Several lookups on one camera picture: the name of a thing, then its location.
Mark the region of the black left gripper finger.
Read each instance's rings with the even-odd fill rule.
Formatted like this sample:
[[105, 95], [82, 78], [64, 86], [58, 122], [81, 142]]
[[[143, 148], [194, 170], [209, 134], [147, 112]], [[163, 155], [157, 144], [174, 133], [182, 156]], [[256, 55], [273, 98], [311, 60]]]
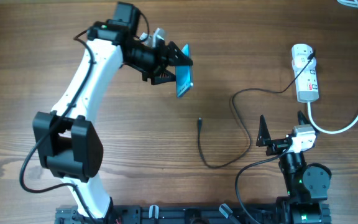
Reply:
[[156, 75], [150, 79], [151, 85], [159, 85], [168, 82], [175, 82], [176, 75], [168, 70], [164, 70], [159, 75]]
[[169, 66], [193, 66], [192, 59], [186, 56], [174, 42], [169, 42], [167, 49], [167, 62]]

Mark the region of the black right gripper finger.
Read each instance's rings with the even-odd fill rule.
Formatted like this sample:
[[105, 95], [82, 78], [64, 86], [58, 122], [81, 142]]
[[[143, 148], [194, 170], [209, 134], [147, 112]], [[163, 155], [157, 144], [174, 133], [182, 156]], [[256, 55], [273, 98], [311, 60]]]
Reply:
[[267, 127], [267, 123], [265, 121], [265, 117], [264, 115], [261, 115], [259, 119], [259, 132], [257, 136], [256, 146], [262, 147], [262, 146], [269, 146], [271, 144], [272, 144], [272, 140]]
[[310, 121], [306, 118], [306, 116], [304, 115], [304, 113], [302, 111], [297, 112], [297, 117], [298, 117], [299, 125], [310, 124]]

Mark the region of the blue screen smartphone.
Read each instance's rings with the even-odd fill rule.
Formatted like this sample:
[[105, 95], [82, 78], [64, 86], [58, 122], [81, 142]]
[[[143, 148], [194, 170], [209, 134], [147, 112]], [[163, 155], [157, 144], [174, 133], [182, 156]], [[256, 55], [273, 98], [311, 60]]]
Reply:
[[191, 65], [175, 67], [177, 98], [181, 98], [194, 87], [193, 70]]

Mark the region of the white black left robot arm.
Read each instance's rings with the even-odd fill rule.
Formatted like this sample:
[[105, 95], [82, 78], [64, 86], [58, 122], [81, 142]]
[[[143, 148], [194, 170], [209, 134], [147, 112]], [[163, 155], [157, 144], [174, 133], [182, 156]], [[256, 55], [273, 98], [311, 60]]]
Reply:
[[33, 120], [40, 165], [71, 188], [76, 206], [71, 223], [116, 223], [112, 198], [99, 176], [103, 145], [94, 128], [109, 82], [127, 65], [152, 85], [173, 82], [177, 97], [193, 88], [190, 46], [165, 41], [165, 31], [137, 34], [144, 15], [133, 4], [119, 2], [111, 19], [85, 30], [85, 52], [71, 83], [48, 113]]

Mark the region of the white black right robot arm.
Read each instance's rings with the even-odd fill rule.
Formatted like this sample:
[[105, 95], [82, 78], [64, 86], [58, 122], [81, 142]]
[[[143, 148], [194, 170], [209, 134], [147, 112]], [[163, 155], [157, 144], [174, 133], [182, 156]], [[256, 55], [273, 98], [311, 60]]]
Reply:
[[267, 156], [278, 156], [278, 166], [287, 188], [286, 197], [276, 199], [276, 223], [331, 223], [328, 190], [332, 172], [318, 163], [307, 163], [304, 152], [314, 147], [319, 132], [298, 112], [299, 125], [281, 139], [272, 139], [264, 116], [260, 116], [256, 145], [265, 146]]

